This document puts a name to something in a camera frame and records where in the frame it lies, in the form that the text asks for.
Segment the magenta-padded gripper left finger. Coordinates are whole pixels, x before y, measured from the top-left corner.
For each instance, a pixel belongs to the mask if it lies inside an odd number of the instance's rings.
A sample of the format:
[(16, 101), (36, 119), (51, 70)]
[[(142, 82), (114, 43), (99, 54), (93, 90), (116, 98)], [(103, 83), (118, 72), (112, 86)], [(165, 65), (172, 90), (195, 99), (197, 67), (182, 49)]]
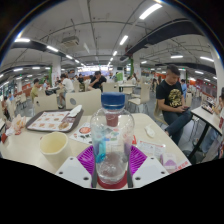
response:
[(77, 157), (68, 157), (56, 175), (81, 187), (95, 188), (97, 175), (93, 147), (87, 147)]

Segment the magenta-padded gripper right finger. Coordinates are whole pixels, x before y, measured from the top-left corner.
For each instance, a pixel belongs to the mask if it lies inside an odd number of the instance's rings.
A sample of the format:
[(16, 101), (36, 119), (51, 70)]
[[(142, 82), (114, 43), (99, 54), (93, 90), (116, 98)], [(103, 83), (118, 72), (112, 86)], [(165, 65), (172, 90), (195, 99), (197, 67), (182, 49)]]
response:
[(134, 188), (140, 188), (169, 175), (155, 156), (146, 156), (132, 146), (129, 155), (129, 170)]

